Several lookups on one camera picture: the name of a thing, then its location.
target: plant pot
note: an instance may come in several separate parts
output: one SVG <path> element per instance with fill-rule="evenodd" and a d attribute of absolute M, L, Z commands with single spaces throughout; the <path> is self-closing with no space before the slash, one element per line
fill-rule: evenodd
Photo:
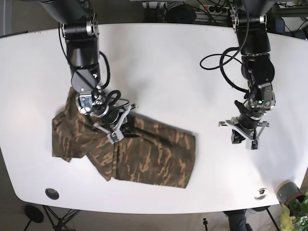
<path fill-rule="evenodd" d="M 297 198 L 300 202 L 303 202 L 305 199 L 305 195 L 297 185 L 290 180 L 286 180 L 278 186 L 276 189 L 276 196 L 279 203 L 285 206 L 288 206 L 292 199 Z"/>

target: white table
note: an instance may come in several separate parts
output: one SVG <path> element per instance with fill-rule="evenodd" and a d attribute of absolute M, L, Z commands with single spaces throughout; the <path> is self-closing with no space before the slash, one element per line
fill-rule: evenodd
<path fill-rule="evenodd" d="M 233 102 L 243 94 L 219 70 L 199 67 L 204 56 L 237 45 L 231 28 L 122 24 L 99 30 L 100 50 L 111 65 L 109 89 L 138 104 L 138 113 L 196 134 L 188 187 L 106 182 L 86 156 L 71 163 L 51 156 L 51 120 L 65 105 L 70 71 L 57 30 L 49 30 L 0 39 L 0 147 L 21 200 L 101 212 L 199 213 L 277 204 L 279 183 L 301 185 L 308 166 L 306 41 L 269 35 L 277 106 L 264 117 L 271 127 L 261 136 L 260 150 L 249 151 L 245 142 L 231 144 L 230 128 L 218 127 L 239 115 Z M 217 63 L 213 58 L 205 64 Z M 247 88 L 239 63 L 225 69 Z M 46 188 L 60 198 L 49 199 Z M 261 188 L 269 195 L 257 201 Z"/>

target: brown camouflage garment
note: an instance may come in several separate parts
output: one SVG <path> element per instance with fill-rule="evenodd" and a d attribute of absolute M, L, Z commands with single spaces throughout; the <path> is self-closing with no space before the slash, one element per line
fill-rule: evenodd
<path fill-rule="evenodd" d="M 195 161 L 195 137 L 141 116 L 128 115 L 131 134 L 111 144 L 93 129 L 97 118 L 80 114 L 71 88 L 65 110 L 52 120 L 52 155 L 66 161 L 87 156 L 106 179 L 186 188 Z"/>

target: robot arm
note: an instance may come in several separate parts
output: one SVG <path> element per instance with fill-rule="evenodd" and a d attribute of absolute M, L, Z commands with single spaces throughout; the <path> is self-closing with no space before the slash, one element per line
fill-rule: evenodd
<path fill-rule="evenodd" d="M 99 51 L 98 23 L 89 0 L 40 2 L 59 23 L 60 39 L 60 34 L 65 38 L 65 57 L 71 69 L 72 87 L 78 92 L 76 105 L 79 112 L 99 118 L 100 123 L 95 123 L 93 127 L 107 133 L 111 143 L 120 141 L 124 138 L 121 126 L 126 123 L 126 116 L 134 106 L 120 98 L 120 91 L 113 90 L 109 94 L 104 91 L 109 84 L 110 68 L 106 56 Z M 108 72 L 103 85 L 100 85 L 100 55 L 105 59 Z M 126 103 L 117 107 L 117 101 Z"/>
<path fill-rule="evenodd" d="M 242 45 L 242 74 L 248 82 L 249 90 L 246 91 L 245 102 L 235 101 L 240 111 L 239 117 L 233 117 L 221 126 L 232 127 L 232 143 L 241 143 L 246 140 L 248 149 L 257 149 L 258 140 L 267 122 L 260 122 L 263 115 L 275 106 L 275 95 L 271 82 L 274 79 L 275 69 L 270 61 L 270 43 L 266 32 L 265 13 L 273 6 L 269 0 L 236 0 L 232 4 L 231 18 L 239 45 Z M 227 49 L 224 55 L 234 49 Z"/>

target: floor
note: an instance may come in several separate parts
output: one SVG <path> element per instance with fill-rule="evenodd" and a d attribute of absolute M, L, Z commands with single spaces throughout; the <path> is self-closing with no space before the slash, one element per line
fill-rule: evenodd
<path fill-rule="evenodd" d="M 98 13 L 99 23 L 136 23 L 144 19 L 143 9 L 139 2 L 129 0 L 91 0 Z M 28 30 L 29 32 L 56 28 L 55 21 L 37 2 L 12 0 L 12 33 Z M 308 176 L 304 180 L 304 188 L 308 186 Z M 0 154 L 0 230 L 23 230 L 28 220 L 24 215 L 27 203 L 19 200 L 12 188 L 5 164 Z M 34 205 L 43 211 L 40 205 Z M 64 215 L 66 209 L 54 208 L 58 215 Z M 275 220 L 279 222 L 281 207 L 271 206 Z M 267 212 L 256 213 L 248 210 L 247 222 L 254 231 L 275 231 Z M 76 230 L 125 230 L 125 231 L 205 231 L 203 218 L 207 218 L 209 231 L 228 231 L 228 219 L 222 212 L 186 214 L 186 215 L 129 215 L 81 211 L 69 223 Z M 45 216 L 41 224 L 32 223 L 29 231 L 52 231 L 51 224 Z"/>

